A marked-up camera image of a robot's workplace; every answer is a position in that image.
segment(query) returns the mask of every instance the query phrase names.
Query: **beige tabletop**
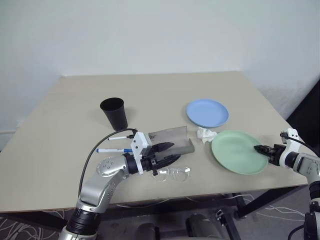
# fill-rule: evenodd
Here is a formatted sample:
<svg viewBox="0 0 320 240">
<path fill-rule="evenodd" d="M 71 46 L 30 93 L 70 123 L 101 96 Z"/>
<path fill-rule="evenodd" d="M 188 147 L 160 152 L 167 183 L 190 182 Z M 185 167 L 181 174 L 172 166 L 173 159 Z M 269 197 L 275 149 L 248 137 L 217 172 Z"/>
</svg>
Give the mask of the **beige tabletop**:
<svg viewBox="0 0 320 240">
<path fill-rule="evenodd" d="M 124 100 L 130 128 L 149 133 L 187 125 L 195 146 L 194 153 L 173 164 L 191 169 L 186 181 L 157 182 L 149 172 L 132 175 L 116 188 L 113 204 L 307 183 L 291 169 L 271 164 L 256 175 L 232 173 L 212 158 L 208 143 L 197 139 L 197 126 L 185 108 L 193 100 L 210 98 L 230 113 L 228 122 L 214 131 L 238 130 L 264 145 L 281 144 L 279 134 L 289 124 L 241 72 L 71 76 L 58 81 L 0 153 L 0 212 L 75 206 L 89 151 L 113 132 L 99 107 L 110 97 Z M 114 140 L 102 147 L 128 148 L 130 142 Z M 309 153 L 304 147 L 300 151 Z M 106 156 L 94 153 L 85 179 Z"/>
</svg>

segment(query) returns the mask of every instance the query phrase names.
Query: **white tissue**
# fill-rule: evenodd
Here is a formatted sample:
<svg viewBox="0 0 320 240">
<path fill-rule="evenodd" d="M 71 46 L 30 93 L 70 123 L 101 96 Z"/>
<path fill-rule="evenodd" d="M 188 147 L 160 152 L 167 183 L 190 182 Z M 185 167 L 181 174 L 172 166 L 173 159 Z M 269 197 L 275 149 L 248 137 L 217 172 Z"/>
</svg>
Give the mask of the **white tissue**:
<svg viewBox="0 0 320 240">
<path fill-rule="evenodd" d="M 206 142 L 210 143 L 217 136 L 217 132 L 199 126 L 196 136 L 205 144 Z"/>
</svg>

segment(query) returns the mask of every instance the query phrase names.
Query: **blue plate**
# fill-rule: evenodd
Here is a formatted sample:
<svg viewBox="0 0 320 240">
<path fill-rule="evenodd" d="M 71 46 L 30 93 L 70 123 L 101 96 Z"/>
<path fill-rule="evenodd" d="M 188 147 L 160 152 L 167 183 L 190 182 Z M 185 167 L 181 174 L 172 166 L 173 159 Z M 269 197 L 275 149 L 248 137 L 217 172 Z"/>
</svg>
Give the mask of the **blue plate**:
<svg viewBox="0 0 320 240">
<path fill-rule="evenodd" d="M 218 101 L 198 99 L 186 107 L 186 115 L 196 125 L 203 128 L 215 128 L 229 119 L 228 109 Z"/>
</svg>

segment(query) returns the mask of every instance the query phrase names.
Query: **black cable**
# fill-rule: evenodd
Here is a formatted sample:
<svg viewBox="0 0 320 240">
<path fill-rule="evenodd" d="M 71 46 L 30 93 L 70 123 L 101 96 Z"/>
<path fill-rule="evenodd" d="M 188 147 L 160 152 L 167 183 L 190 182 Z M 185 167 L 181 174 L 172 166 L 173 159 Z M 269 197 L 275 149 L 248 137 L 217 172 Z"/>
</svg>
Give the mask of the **black cable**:
<svg viewBox="0 0 320 240">
<path fill-rule="evenodd" d="M 292 138 L 292 137 L 289 137 L 289 136 L 287 136 L 285 133 L 281 133 L 281 134 L 280 134 L 280 137 L 282 137 L 282 138 L 284 138 L 284 139 L 290 139 L 290 140 L 292 140 L 292 141 L 295 141 L 295 142 L 297 142 L 297 143 L 300 143 L 301 145 L 303 145 L 303 146 L 307 147 L 308 149 L 310 149 L 312 152 L 314 152 L 314 154 L 315 154 L 317 157 L 320 158 L 320 155 L 319 155 L 319 153 L 317 152 L 317 150 L 315 150 L 312 146 L 304 143 L 303 141 L 300 141 L 300 140 L 294 139 L 294 138 Z"/>
<path fill-rule="evenodd" d="M 297 231 L 299 231 L 300 229 L 303 229 L 303 228 L 304 228 L 304 225 L 301 225 L 301 226 L 298 226 L 295 229 L 293 229 L 288 235 L 288 240 L 291 240 L 293 234 L 295 234 Z"/>
<path fill-rule="evenodd" d="M 107 139 L 110 138 L 111 136 L 116 135 L 116 134 L 118 134 L 118 133 L 125 132 L 125 131 L 132 131 L 132 132 L 133 132 L 133 135 L 135 135 L 136 132 L 137 132 L 137 129 L 134 129 L 134 128 L 125 128 L 125 129 L 121 129 L 121 130 L 115 131 L 115 132 L 109 134 L 108 136 L 105 136 L 104 138 L 102 138 L 102 139 L 92 148 L 92 150 L 91 150 L 91 152 L 89 153 L 88 157 L 86 158 L 85 163 L 84 163 L 84 166 L 83 166 L 83 170 L 82 170 L 82 174 L 81 174 L 81 178 L 80 178 L 80 183 L 79 183 L 79 191 L 78 191 L 78 195 L 79 195 L 79 196 L 80 196 L 80 193 L 81 193 L 82 184 L 83 184 L 83 182 L 84 182 L 84 176 L 85 176 L 85 173 L 86 173 L 86 169 L 87 169 L 89 160 L 90 160 L 92 154 L 94 153 L 94 151 L 97 149 L 97 147 L 98 147 L 102 142 L 104 142 L 105 140 L 107 140 Z"/>
</svg>

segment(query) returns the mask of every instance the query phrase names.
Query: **plate rim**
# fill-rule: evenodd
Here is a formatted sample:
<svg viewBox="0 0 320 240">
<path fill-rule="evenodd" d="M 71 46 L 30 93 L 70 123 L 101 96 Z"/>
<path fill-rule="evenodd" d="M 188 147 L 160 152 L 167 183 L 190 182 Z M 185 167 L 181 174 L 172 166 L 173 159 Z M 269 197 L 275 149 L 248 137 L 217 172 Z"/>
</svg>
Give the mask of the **plate rim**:
<svg viewBox="0 0 320 240">
<path fill-rule="evenodd" d="M 227 112 L 226 120 L 225 120 L 223 123 L 218 124 L 218 125 L 214 125 L 214 126 L 205 126 L 205 125 L 196 123 L 194 120 L 192 120 L 191 117 L 190 117 L 189 114 L 188 114 L 188 109 L 189 109 L 190 105 L 192 105 L 192 104 L 194 104 L 194 103 L 196 103 L 196 102 L 199 102 L 199 101 L 203 101 L 203 100 L 207 100 L 207 101 L 210 101 L 210 102 L 213 102 L 213 103 L 217 103 L 217 104 L 219 104 L 220 106 L 222 106 L 222 107 L 226 110 L 226 112 Z M 229 110 L 228 110 L 228 108 L 227 108 L 225 105 L 223 105 L 221 102 L 219 102 L 219 101 L 217 101 L 217 100 L 210 99 L 210 98 L 200 98 L 200 99 L 197 99 L 197 100 L 194 100 L 194 101 L 189 102 L 188 105 L 187 105 L 186 108 L 185 108 L 185 114 L 187 115 L 187 117 L 190 119 L 191 122 L 193 122 L 195 125 L 197 125 L 197 126 L 199 126 L 199 127 L 205 128 L 205 129 L 217 128 L 217 127 L 220 127 L 220 126 L 226 124 L 226 122 L 228 122 L 229 116 L 230 116 Z"/>
<path fill-rule="evenodd" d="M 221 134 L 221 133 L 232 133 L 232 132 L 233 132 L 233 133 L 241 133 L 241 134 L 247 135 L 247 136 L 249 136 L 250 138 L 255 139 L 258 143 L 260 143 L 260 142 L 258 141 L 258 139 L 256 139 L 255 137 L 253 137 L 253 136 L 251 136 L 251 135 L 249 135 L 249 134 L 247 134 L 247 133 L 245 133 L 245 132 L 243 132 L 243 131 L 237 131 L 237 130 L 225 130 L 225 131 L 219 132 L 219 133 L 217 134 L 217 136 L 218 136 L 219 134 Z M 236 173 L 236 174 L 240 174 L 240 175 L 255 175 L 255 174 L 259 174 L 259 173 L 263 172 L 263 171 L 265 170 L 265 168 L 267 167 L 267 165 L 268 165 L 268 163 L 269 163 L 268 160 L 265 161 L 265 166 L 262 167 L 261 170 L 255 171 L 255 172 L 252 172 L 252 173 L 236 172 L 236 171 L 234 171 L 234 170 L 231 170 L 231 169 L 227 168 L 227 167 L 226 167 L 225 165 L 223 165 L 223 163 L 216 157 L 216 155 L 215 155 L 215 153 L 214 153 L 213 147 L 214 147 L 214 141 L 215 141 L 216 137 L 212 140 L 211 145 L 210 145 L 211 153 L 213 154 L 213 156 L 214 156 L 214 158 L 217 160 L 217 162 L 218 162 L 221 166 L 223 166 L 223 168 L 227 169 L 228 171 L 233 172 L 233 173 Z"/>
</svg>

